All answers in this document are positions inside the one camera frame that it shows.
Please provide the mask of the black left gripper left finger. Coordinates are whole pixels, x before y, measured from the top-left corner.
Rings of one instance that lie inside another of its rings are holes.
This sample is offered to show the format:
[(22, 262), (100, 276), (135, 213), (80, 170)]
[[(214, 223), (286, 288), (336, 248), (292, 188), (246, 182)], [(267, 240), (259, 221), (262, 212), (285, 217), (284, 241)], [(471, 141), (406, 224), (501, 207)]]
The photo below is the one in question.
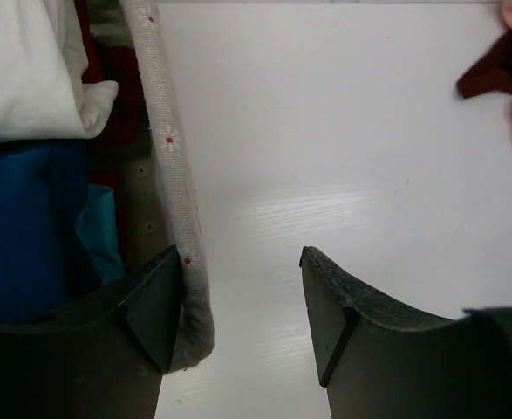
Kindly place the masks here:
[(169, 247), (27, 324), (0, 326), (0, 418), (152, 418), (182, 307)]

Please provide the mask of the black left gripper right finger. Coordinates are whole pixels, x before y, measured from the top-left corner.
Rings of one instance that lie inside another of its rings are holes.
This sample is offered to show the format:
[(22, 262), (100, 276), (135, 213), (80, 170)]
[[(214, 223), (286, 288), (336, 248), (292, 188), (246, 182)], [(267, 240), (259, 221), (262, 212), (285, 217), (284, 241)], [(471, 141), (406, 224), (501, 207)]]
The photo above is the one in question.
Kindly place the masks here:
[(446, 319), (307, 246), (299, 262), (319, 384), (334, 418), (512, 418), (512, 307)]

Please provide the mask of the woven wicker basket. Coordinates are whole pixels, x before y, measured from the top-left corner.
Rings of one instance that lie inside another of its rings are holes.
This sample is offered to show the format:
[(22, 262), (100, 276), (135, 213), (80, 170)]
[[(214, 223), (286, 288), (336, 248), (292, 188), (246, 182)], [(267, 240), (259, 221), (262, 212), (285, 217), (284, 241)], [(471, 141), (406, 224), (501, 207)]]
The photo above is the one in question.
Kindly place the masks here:
[(207, 262), (201, 240), (195, 187), (154, 1), (119, 3), (140, 71), (167, 233), (181, 258), (185, 296), (170, 371), (197, 366), (215, 347)]

